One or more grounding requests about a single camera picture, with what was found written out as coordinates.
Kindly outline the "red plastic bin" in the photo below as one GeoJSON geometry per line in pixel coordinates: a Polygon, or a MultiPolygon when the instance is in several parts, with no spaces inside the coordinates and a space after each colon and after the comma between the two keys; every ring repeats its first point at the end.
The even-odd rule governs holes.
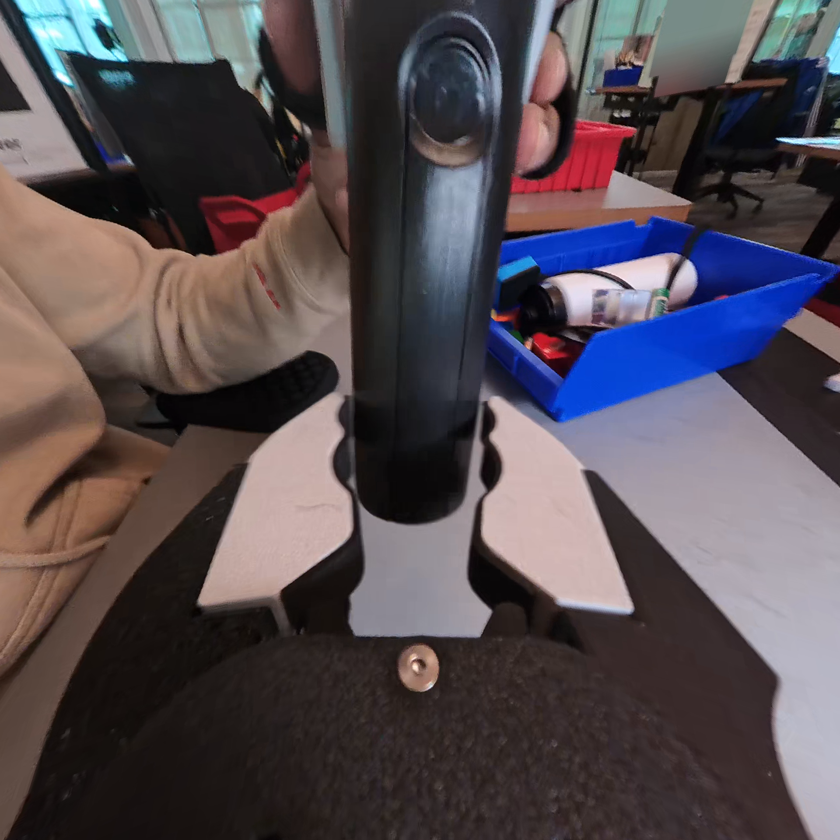
{"type": "Polygon", "coordinates": [[[241,196],[208,196],[198,200],[215,253],[227,253],[257,236],[266,218],[293,205],[311,179],[311,163],[305,163],[294,185],[278,193],[249,200],[241,196]]]}

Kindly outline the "black remote control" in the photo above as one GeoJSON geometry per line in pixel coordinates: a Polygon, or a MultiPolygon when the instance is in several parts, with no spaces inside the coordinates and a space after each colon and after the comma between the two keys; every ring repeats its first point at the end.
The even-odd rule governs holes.
{"type": "Polygon", "coordinates": [[[378,518],[465,497],[539,2],[345,20],[355,484],[378,518]]]}

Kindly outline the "red parts bin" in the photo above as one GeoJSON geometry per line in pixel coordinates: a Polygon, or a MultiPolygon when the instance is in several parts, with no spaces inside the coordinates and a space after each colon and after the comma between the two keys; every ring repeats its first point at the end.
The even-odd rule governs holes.
{"type": "Polygon", "coordinates": [[[578,120],[570,153],[561,167],[536,181],[514,177],[512,194],[587,192],[609,186],[619,152],[635,128],[578,120]]]}

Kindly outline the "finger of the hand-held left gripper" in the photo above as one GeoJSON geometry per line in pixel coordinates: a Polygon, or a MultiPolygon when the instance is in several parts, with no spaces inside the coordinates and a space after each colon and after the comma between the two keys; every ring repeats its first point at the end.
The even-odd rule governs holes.
{"type": "Polygon", "coordinates": [[[525,53],[525,99],[529,99],[545,42],[551,31],[556,1],[535,1],[525,53]]]}
{"type": "Polygon", "coordinates": [[[345,2],[312,1],[311,6],[318,39],[327,133],[331,146],[345,151],[348,140],[345,2]]]}

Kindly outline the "black office chair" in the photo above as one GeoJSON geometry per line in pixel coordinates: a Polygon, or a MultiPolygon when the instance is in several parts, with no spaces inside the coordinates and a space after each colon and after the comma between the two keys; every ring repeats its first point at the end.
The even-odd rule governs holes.
{"type": "Polygon", "coordinates": [[[113,132],[189,252],[216,251],[200,199],[255,200],[293,186],[268,135],[268,113],[239,85],[227,60],[66,57],[86,103],[113,132]]]}
{"type": "Polygon", "coordinates": [[[783,155],[776,150],[777,139],[805,136],[827,72],[828,59],[823,56],[750,64],[744,74],[746,81],[780,78],[784,84],[745,91],[727,101],[706,152],[707,170],[719,172],[721,179],[701,188],[696,198],[714,196],[718,203],[730,206],[730,218],[738,214],[739,197],[754,201],[753,211],[760,211],[763,199],[734,183],[733,176],[779,170],[783,155]]]}

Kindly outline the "wooden edged table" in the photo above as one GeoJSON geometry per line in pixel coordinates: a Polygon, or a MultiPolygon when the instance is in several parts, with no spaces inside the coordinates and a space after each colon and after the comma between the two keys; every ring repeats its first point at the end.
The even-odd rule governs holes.
{"type": "Polygon", "coordinates": [[[821,259],[839,230],[839,138],[778,138],[778,151],[807,159],[797,180],[832,198],[801,249],[803,256],[821,259]]]}
{"type": "Polygon", "coordinates": [[[601,189],[511,195],[506,231],[530,235],[627,220],[645,224],[651,217],[684,223],[691,207],[685,198],[615,171],[601,189]]]}

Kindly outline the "teal foam block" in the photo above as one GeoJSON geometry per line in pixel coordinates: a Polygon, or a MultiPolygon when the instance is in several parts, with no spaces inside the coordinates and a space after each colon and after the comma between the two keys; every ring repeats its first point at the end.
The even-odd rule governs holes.
{"type": "Polygon", "coordinates": [[[496,312],[516,309],[525,292],[542,280],[543,273],[532,257],[521,257],[500,266],[493,309],[496,312]]]}

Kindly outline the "large black white marker poster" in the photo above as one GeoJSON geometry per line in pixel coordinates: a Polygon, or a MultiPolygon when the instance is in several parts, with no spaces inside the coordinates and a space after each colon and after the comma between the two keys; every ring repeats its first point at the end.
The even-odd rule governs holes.
{"type": "Polygon", "coordinates": [[[5,19],[1,65],[2,167],[23,183],[88,172],[88,163],[5,19]]]}

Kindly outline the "person's beige hoodie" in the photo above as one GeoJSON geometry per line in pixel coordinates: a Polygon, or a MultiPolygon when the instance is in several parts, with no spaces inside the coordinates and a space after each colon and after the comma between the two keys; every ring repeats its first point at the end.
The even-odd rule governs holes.
{"type": "Polygon", "coordinates": [[[2,351],[1,673],[55,619],[170,450],[109,425],[62,344],[2,351]]]}

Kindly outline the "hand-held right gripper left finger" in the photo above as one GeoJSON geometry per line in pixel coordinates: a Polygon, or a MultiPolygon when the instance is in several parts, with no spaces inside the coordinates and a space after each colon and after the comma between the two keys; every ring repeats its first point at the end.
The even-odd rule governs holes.
{"type": "Polygon", "coordinates": [[[323,397],[248,458],[196,600],[203,613],[306,615],[328,561],[354,554],[354,496],[335,467],[345,403],[323,397]]]}

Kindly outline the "blue storage bin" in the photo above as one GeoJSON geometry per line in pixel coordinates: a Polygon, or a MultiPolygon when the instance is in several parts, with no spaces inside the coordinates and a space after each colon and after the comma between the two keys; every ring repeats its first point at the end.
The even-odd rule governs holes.
{"type": "MultiPolygon", "coordinates": [[[[687,224],[651,217],[514,238],[501,245],[500,265],[532,258],[550,276],[677,253],[689,234],[687,224]]],[[[698,286],[687,308],[597,334],[565,377],[494,321],[488,358],[566,422],[752,361],[838,273],[833,263],[716,232],[699,237],[689,260],[698,286]]]]}

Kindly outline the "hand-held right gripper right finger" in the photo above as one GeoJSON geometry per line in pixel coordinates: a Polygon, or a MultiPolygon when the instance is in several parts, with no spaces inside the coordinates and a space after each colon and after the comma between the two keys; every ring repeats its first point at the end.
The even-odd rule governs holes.
{"type": "Polygon", "coordinates": [[[497,395],[486,401],[481,442],[479,546],[556,606],[632,615],[633,599],[578,458],[497,395]]]}

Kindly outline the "person's left forearm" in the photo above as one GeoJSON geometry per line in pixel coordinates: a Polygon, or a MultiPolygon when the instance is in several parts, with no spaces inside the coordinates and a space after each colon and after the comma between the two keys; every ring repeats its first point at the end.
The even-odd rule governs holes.
{"type": "Polygon", "coordinates": [[[170,394],[247,382],[350,308],[349,258],[310,187],[222,255],[156,249],[1,177],[2,278],[91,374],[170,394]]]}

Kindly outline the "person's left hand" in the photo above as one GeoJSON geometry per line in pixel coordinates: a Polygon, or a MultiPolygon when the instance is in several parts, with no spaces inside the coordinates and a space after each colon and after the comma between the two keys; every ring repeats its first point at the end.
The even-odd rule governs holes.
{"type": "MultiPolygon", "coordinates": [[[[290,88],[313,96],[320,86],[320,54],[316,25],[309,1],[262,3],[265,30],[278,67],[290,88]]],[[[540,171],[560,145],[561,117],[554,102],[570,75],[570,62],[562,38],[550,32],[523,107],[514,175],[540,171]]],[[[311,131],[311,180],[318,201],[345,251],[350,250],[347,159],[331,146],[325,131],[311,131]]]]}

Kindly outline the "white cylindrical bottle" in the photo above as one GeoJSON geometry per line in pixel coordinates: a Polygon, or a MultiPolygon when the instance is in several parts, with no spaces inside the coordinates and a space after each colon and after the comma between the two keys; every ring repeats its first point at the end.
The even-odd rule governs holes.
{"type": "Polygon", "coordinates": [[[590,325],[594,290],[621,287],[653,291],[666,287],[670,289],[669,312],[683,308],[698,284],[695,265],[675,253],[565,271],[543,279],[525,292],[519,302],[518,324],[528,334],[553,329],[599,329],[590,325]]]}

